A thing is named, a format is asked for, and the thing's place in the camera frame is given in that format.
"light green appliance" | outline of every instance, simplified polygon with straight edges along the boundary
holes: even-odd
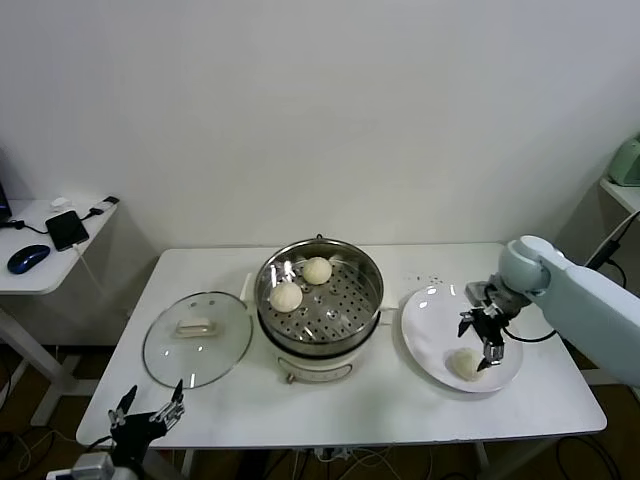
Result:
[[[608,174],[623,187],[640,186],[640,133],[620,146],[611,160]]]

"floor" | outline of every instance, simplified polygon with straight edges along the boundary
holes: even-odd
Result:
[[[106,367],[110,351],[99,350],[84,353],[83,359],[76,369],[80,378],[98,378]],[[20,358],[6,346],[0,346],[0,358],[10,370],[19,363]],[[576,355],[581,365],[584,359]],[[5,373],[0,371],[0,386],[4,384]],[[33,368],[29,367],[21,381],[16,385],[4,409],[0,411],[0,431],[22,433],[30,446],[41,440],[47,429],[28,430],[29,419],[40,398],[46,391],[48,382]],[[617,464],[622,478],[640,478],[640,406],[632,392],[623,386],[595,387],[594,392],[602,405],[609,425],[604,432],[595,438],[606,448]],[[89,403],[88,398],[63,399],[50,426],[69,439],[75,438],[75,430],[82,414]],[[0,480],[9,478],[42,479],[50,470],[68,468],[83,452],[83,448],[74,442],[66,441],[56,435],[55,441],[47,453],[51,435],[33,448],[30,469],[20,474],[18,464],[24,455],[24,448],[15,444],[10,451],[3,452],[0,442]],[[487,445],[489,458],[497,458],[513,446],[513,442],[501,442]],[[161,452],[165,458],[180,464],[182,452]],[[474,478],[478,465],[474,449],[468,444],[439,446],[394,447],[392,449],[376,449],[378,456],[366,451],[355,452],[361,464],[351,467],[355,460],[336,460],[330,464],[319,462],[313,455],[305,452],[242,452],[242,451],[208,451],[199,452],[192,469],[193,479],[234,479],[260,478],[271,469],[270,480],[293,478],[304,480],[343,480],[348,471],[349,480],[358,479],[392,479],[395,478],[384,461],[397,471],[402,480],[433,479],[441,480],[451,472],[461,472],[468,479]],[[513,480],[564,480],[570,479],[603,479],[611,478],[602,460],[579,441],[565,441],[561,444],[561,462],[567,472],[563,476],[556,461],[555,447],[548,448],[520,471],[513,474]],[[362,463],[377,465],[363,466]],[[464,479],[463,476],[447,477],[451,480]]]

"white table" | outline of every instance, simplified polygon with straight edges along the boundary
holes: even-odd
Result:
[[[487,279],[497,267],[501,248],[498,244],[467,244],[364,250],[382,272],[383,303],[402,305],[413,291],[427,286],[430,275],[455,285],[458,292],[469,281]],[[151,379],[141,356],[147,329],[165,308],[194,292],[223,290],[239,295],[247,273],[256,272],[274,251],[164,252],[85,412],[78,441],[89,444],[108,434],[107,411],[132,385],[138,385],[132,413],[155,410],[169,398],[170,389]],[[153,446],[210,449],[477,442],[563,436],[606,426],[600,406],[557,337],[525,345],[521,372],[505,389],[471,395],[450,390],[422,373],[408,357],[397,322],[393,323],[378,327],[360,369],[343,381],[321,385],[286,384],[256,325],[244,359],[219,381],[187,390],[185,415]],[[550,330],[534,306],[525,309],[515,324],[524,336]],[[531,455],[520,452],[517,460],[525,457]],[[502,478],[489,477],[493,472],[487,472],[485,478]]]
[[[96,203],[98,202],[79,204],[75,209],[82,217]],[[24,220],[28,225],[43,231],[46,230],[45,220],[57,215],[50,211],[49,202],[46,200],[13,200],[10,201],[10,205],[13,210],[12,219]],[[89,239],[78,245],[81,252],[89,247],[115,210],[116,207],[112,207],[102,215],[84,222]],[[10,273],[6,268],[7,260],[18,250],[33,244],[48,245],[51,247],[51,253],[41,263],[22,275]],[[78,252],[74,249],[64,252],[56,251],[49,235],[41,235],[26,228],[0,229],[0,295],[50,293],[60,286],[78,260]],[[80,360],[79,356],[70,355],[62,364],[58,363],[16,319],[2,309],[0,309],[0,337],[23,357],[11,376],[12,389],[29,364],[52,383],[31,419],[32,425],[46,425],[61,396],[93,394],[97,380],[77,380],[72,376],[73,369]],[[11,391],[6,392],[3,389],[0,392],[0,398],[4,398],[5,394],[11,394]]]
[[[629,212],[640,210],[640,187],[621,187],[606,178],[600,180],[600,186]]]

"metal rim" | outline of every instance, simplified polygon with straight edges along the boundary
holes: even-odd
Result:
[[[267,329],[267,327],[262,322],[262,319],[260,318],[260,313],[258,313],[258,323],[260,324],[260,328],[264,332],[267,339],[269,339],[269,341],[271,341],[271,343],[275,345],[276,348],[279,348],[283,352],[288,353],[289,355],[292,355],[294,357],[303,358],[305,360],[331,360],[332,358],[342,357],[343,355],[353,352],[355,349],[361,347],[364,344],[364,342],[366,342],[369,338],[371,338],[371,335],[373,335],[373,332],[376,331],[376,328],[378,327],[378,323],[380,322],[380,315],[382,315],[382,312],[378,311],[377,315],[375,315],[375,319],[373,321],[373,327],[371,327],[371,331],[369,331],[367,335],[362,337],[362,340],[360,343],[357,343],[346,350],[342,350],[336,353],[329,353],[325,355],[308,355],[306,353],[296,352],[295,350],[292,350],[286,345],[278,342],[278,340],[273,337],[273,334]]]
[[[242,351],[242,353],[240,353],[240,356],[238,357],[238,360],[236,360],[235,363],[233,363],[227,370],[225,370],[224,372],[222,372],[220,375],[218,375],[217,377],[213,378],[212,380],[205,382],[201,385],[198,385],[197,387],[193,387],[193,388],[189,388],[188,390],[194,390],[196,388],[200,388],[200,387],[204,387],[206,385],[210,385],[213,382],[220,380],[222,377],[224,377],[226,374],[228,374],[231,370],[233,370],[241,361],[242,359],[245,357],[245,355],[247,354],[247,352],[249,351],[249,347],[251,346],[251,341],[253,340],[253,316],[251,315],[251,313],[249,312],[249,307],[247,307],[247,304],[244,303],[242,300],[240,300],[240,298],[236,297],[235,295],[232,295],[228,292],[222,292],[219,290],[211,290],[208,292],[197,292],[197,293],[192,293],[191,295],[187,295],[186,297],[182,297],[178,300],[176,300],[175,302],[173,302],[171,305],[169,305],[167,308],[165,308],[164,310],[162,310],[162,312],[160,312],[158,314],[158,316],[156,317],[156,319],[151,323],[151,325],[149,325],[149,328],[147,329],[147,333],[145,333],[144,335],[144,341],[142,342],[142,350],[141,350],[141,355],[142,355],[142,364],[144,365],[144,369],[147,371],[147,374],[157,383],[159,383],[160,385],[163,385],[165,387],[169,387],[169,388],[175,388],[175,383],[169,385],[168,383],[164,383],[160,380],[158,380],[149,370],[149,366],[147,365],[147,362],[144,358],[144,347],[147,344],[147,338],[149,336],[149,332],[151,332],[151,329],[153,328],[153,326],[156,324],[156,322],[158,320],[160,320],[160,317],[162,317],[162,315],[164,315],[167,311],[169,311],[175,304],[182,302],[183,300],[186,300],[188,298],[191,297],[195,297],[198,295],[209,295],[209,294],[220,294],[220,295],[227,295],[228,297],[233,298],[234,300],[236,300],[237,302],[240,303],[240,305],[242,305],[244,307],[244,309],[247,311],[247,315],[249,315],[249,340],[247,341],[247,346],[244,348],[244,350]]]
[[[330,244],[330,245],[336,245],[339,247],[345,247],[348,249],[353,249],[355,250],[358,254],[362,255],[366,260],[369,261],[369,263],[374,267],[376,273],[378,274],[378,276],[380,277],[380,279],[382,279],[382,273],[380,272],[380,269],[378,268],[378,265],[373,261],[373,259],[366,253],[364,252],[362,249],[356,247],[355,245],[351,244],[351,243],[347,243],[344,242],[342,240],[335,240],[332,238],[325,238],[322,237],[321,235],[318,235],[317,237],[313,237],[313,238],[308,238],[306,240],[300,240],[298,242],[292,243],[290,245],[287,245],[286,247],[281,248],[280,250],[278,250],[277,252],[275,252],[271,257],[269,257],[268,260],[266,260],[260,267],[260,270],[258,270],[259,274],[264,272],[265,269],[271,265],[275,259],[295,248],[301,247],[301,246],[305,246],[308,245],[309,243],[324,243],[324,244]],[[253,291],[253,296],[254,299],[258,299],[259,298],[259,292],[258,290],[258,282],[256,282],[254,284],[254,291]],[[380,298],[378,301],[378,306],[377,308],[374,310],[373,314],[372,314],[372,322],[374,323],[373,327],[371,327],[371,323],[365,323],[363,326],[358,327],[356,330],[354,330],[349,336],[347,337],[343,337],[341,338],[341,341],[348,341],[350,338],[353,338],[354,336],[360,334],[363,330],[367,329],[367,328],[371,328],[371,331],[375,330],[376,326],[377,326],[377,320],[375,320],[375,318],[379,315],[380,313],[380,305],[382,304],[382,298],[384,296],[384,282],[381,281],[380,282]],[[262,314],[260,313],[260,307],[259,307],[259,303],[256,302],[256,307],[257,307],[257,311],[258,311],[258,322],[260,323],[260,326],[263,330],[269,330],[269,327],[267,325],[265,325],[265,322],[262,319]],[[275,335],[271,332],[269,332],[270,334],[268,335],[269,340],[271,340],[272,342],[274,342],[279,348],[282,347],[281,342],[279,342],[277,340],[277,338],[275,337]],[[295,343],[298,343],[300,345],[303,346],[308,346],[309,343],[304,342],[304,341],[300,341],[294,338],[290,338],[290,337],[286,337],[288,341],[292,341]],[[313,345],[317,345],[317,346],[322,346],[322,345],[331,345],[334,344],[335,342],[332,342],[331,340],[327,340],[327,341],[318,341],[318,342],[314,342]],[[303,358],[321,358],[320,356],[309,356],[307,357],[306,354],[300,354],[300,353],[292,353],[294,355],[298,355],[298,356],[302,356]]]

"cable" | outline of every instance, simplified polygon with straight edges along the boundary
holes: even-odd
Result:
[[[624,270],[618,263],[612,258],[608,259],[607,262],[609,265],[614,267],[618,272],[620,272],[620,276],[622,277],[622,288],[627,288],[627,275],[624,273]]]
[[[28,228],[28,229],[29,229],[29,230],[31,230],[32,232],[39,233],[40,235],[48,235],[48,234],[49,234],[49,232],[48,232],[48,231],[38,230],[37,228],[32,227],[31,225],[27,225],[27,224],[25,224],[25,225],[24,225],[24,228]]]
[[[7,364],[2,356],[0,356],[0,363],[2,364],[2,368],[4,369],[5,373],[7,374],[7,381],[5,382],[3,387],[6,388],[6,390],[4,393],[4,398],[2,399],[2,405],[0,405],[0,412],[2,412],[2,410],[4,410],[4,406],[7,404],[7,400],[9,399],[9,394],[11,393],[11,372],[9,371],[9,367],[7,367]]]
[[[489,299],[489,301],[491,300],[491,297],[489,296],[489,284],[486,284],[484,287],[484,296],[485,298]],[[502,327],[502,331],[504,333],[507,334],[507,336],[513,340],[516,340],[518,342],[523,342],[523,343],[540,343],[540,342],[544,342],[545,340],[549,340],[551,337],[553,337],[555,334],[557,334],[558,332],[556,330],[552,330],[549,333],[547,333],[546,335],[542,336],[542,337],[538,337],[538,338],[522,338],[522,337],[518,337],[516,335],[514,335],[513,333],[511,333],[509,330],[507,330],[507,327]]]
[[[450,478],[462,478],[462,480],[469,480],[469,477],[460,472],[447,473],[444,477],[441,477],[440,480],[449,480]]]
[[[598,248],[595,249],[593,254],[589,257],[589,259],[585,262],[584,266],[587,268],[591,268],[592,270],[597,270],[602,266],[602,264],[609,258],[613,253],[620,248],[620,240],[627,233],[631,224],[636,219],[636,217],[640,215],[640,210],[637,210],[627,216],[622,222],[618,224],[616,228],[602,241]],[[616,239],[612,240],[612,238],[618,233],[618,231],[625,226],[622,234]]]
[[[14,435],[14,438],[18,441],[18,443],[20,443],[22,445],[22,447],[25,449],[26,453],[25,455],[23,455],[20,459],[20,463],[18,464],[18,473],[9,477],[2,477],[0,480],[17,480],[18,478],[23,478],[27,473],[33,471],[38,465],[40,465],[45,458],[47,458],[47,456],[49,455],[49,453],[51,452],[51,449],[53,448],[53,444],[55,441],[55,436],[51,435],[51,441],[49,442],[49,445],[47,446],[46,451],[44,452],[44,454],[38,459],[38,461],[36,461],[35,463],[31,463],[32,460],[32,456],[31,456],[31,451],[33,450],[33,448],[37,445],[39,445],[40,443],[42,443],[42,441],[44,440],[44,438],[46,438],[47,436],[49,436],[49,434],[51,432],[47,432],[47,435],[45,435],[43,438],[41,438],[38,442],[36,442],[36,444],[29,448],[29,446],[27,445],[26,441],[24,440],[24,436],[29,433],[30,431],[36,430],[38,428],[48,428],[50,431],[53,430],[51,429],[51,427],[48,426],[44,426],[44,427],[29,427],[27,430],[25,430],[22,434],[20,435]],[[27,464],[24,467],[21,467],[23,459],[27,457],[29,459],[29,461],[27,462]]]
[[[89,453],[91,451],[93,451],[94,448],[96,448],[98,445],[100,445],[102,442],[106,442],[107,440],[109,440],[111,438],[111,435],[106,435],[104,437],[99,438],[98,440],[96,440],[95,442],[93,442],[91,445],[89,445],[86,450],[84,451],[84,453]]]
[[[98,279],[95,277],[95,275],[93,274],[93,271],[91,270],[91,268],[89,267],[89,264],[87,263],[87,261],[84,259],[84,255],[82,255],[82,250],[80,250],[80,247],[78,246],[77,243],[73,244],[73,249],[76,251],[76,253],[78,254],[78,257],[80,257],[80,261],[82,262],[82,264],[84,265],[85,270],[87,271],[87,273],[89,274],[89,277],[91,278],[91,281],[93,282],[93,284],[96,286],[96,288],[98,289],[98,291],[100,292],[100,295],[102,295],[103,298],[107,299],[109,298],[107,295],[107,292],[105,291],[104,287],[102,286],[102,284],[98,281]]]
[[[101,208],[91,207],[89,209],[89,213],[87,213],[84,217],[82,217],[80,219],[80,221],[84,222],[85,220],[88,220],[91,217],[95,217],[97,215],[102,215],[103,213],[104,213],[104,210],[102,210]]]
[[[300,455],[300,452],[296,452],[296,459],[293,462],[293,473],[291,474],[291,480],[296,480],[296,470],[298,470],[298,455]]]
[[[355,452],[360,452],[360,451],[367,452],[368,455],[371,455],[373,453],[377,453],[378,455],[382,455],[382,456],[384,456],[386,458],[387,455],[389,454],[389,452],[391,451],[391,447],[387,447],[384,450],[382,450],[381,452],[375,452],[374,450],[371,450],[369,448],[357,448],[354,451]],[[365,463],[364,462],[364,457],[362,457],[360,459],[360,465],[362,465],[363,467],[367,467],[367,468],[375,468],[378,465],[382,465],[382,463],[383,463],[382,460],[380,460],[379,458],[374,463]]]
[[[594,452],[596,452],[600,460],[602,460],[605,467],[607,468],[607,471],[609,472],[609,476],[611,477],[612,480],[622,480],[620,469],[618,468],[618,465],[613,460],[609,452],[594,437],[589,436],[587,438],[591,440],[591,442],[593,443],[587,441],[587,439],[582,437],[565,437],[560,439],[556,444],[556,462],[558,464],[558,468],[560,469],[560,473],[562,473],[562,476],[565,478],[565,480],[571,480],[571,477],[569,476],[569,474],[564,468],[564,465],[562,464],[562,460],[560,458],[560,447],[562,446],[563,443],[567,443],[568,441],[571,441],[571,440],[580,442],[588,446]]]
[[[11,432],[0,432],[0,462],[4,461],[13,450],[15,444],[14,435]]]
[[[398,472],[396,472],[394,470],[394,468],[391,466],[391,464],[389,463],[389,461],[383,457],[382,455],[380,455],[377,452],[374,452],[373,450],[368,450],[365,448],[357,448],[355,449],[357,451],[364,451],[364,452],[371,452],[369,455],[366,455],[362,458],[358,458],[356,460],[356,462],[351,465],[342,475],[340,475],[336,480],[344,480],[347,475],[349,475],[353,470],[355,470],[356,467],[358,467],[359,465],[362,465],[362,462],[368,458],[372,458],[372,457],[379,457],[383,463],[387,466],[387,468],[389,469],[389,471],[393,474],[394,477],[396,477],[397,480],[402,480],[402,478],[400,478],[400,475],[398,475]]]
[[[429,470],[425,474],[424,480],[431,480],[431,475],[433,474],[433,452],[431,452],[431,448],[427,448],[429,452]]]
[[[316,455],[316,460],[318,460],[320,463],[331,463],[331,462],[335,462],[336,460],[341,460],[342,457],[329,457],[329,458],[320,458]]]
[[[513,340],[517,340],[518,342],[524,342],[524,343],[540,343],[540,342],[544,342],[545,340],[549,340],[551,337],[553,337],[554,335],[556,335],[558,333],[557,331],[552,330],[551,332],[547,333],[543,337],[521,338],[521,337],[517,337],[516,335],[511,333],[509,330],[507,330],[507,327],[502,327],[502,331],[507,334],[507,337],[512,338]]]
[[[302,468],[300,469],[300,473],[298,474],[297,480],[302,480],[302,476],[304,475],[304,469],[307,468],[307,461],[309,460],[309,452],[304,456],[304,461],[302,462]]]
[[[289,451],[284,452],[280,456],[280,458],[278,458],[278,460],[276,460],[275,463],[271,465],[271,467],[269,467],[269,470],[267,470],[267,473],[264,474],[264,476],[262,477],[262,480],[267,480],[267,478],[269,478],[269,475],[271,475],[271,473],[276,469],[276,467],[282,463],[282,461],[287,457],[287,455],[289,455]]]
[[[16,230],[22,230],[23,228],[27,228],[32,232],[39,233],[40,235],[47,235],[48,231],[42,231],[31,225],[27,225],[24,220],[9,220],[8,222],[0,223],[0,228],[14,228]]]
[[[630,215],[629,221],[627,222],[627,226],[624,227],[624,230],[622,231],[620,236],[618,236],[618,238],[616,238],[616,242],[619,242],[620,240],[622,240],[622,237],[624,237],[627,234],[627,231],[629,230],[629,228],[633,224],[633,221],[638,217],[638,215],[640,215],[640,210],[638,210],[637,212],[635,212],[632,215]]]

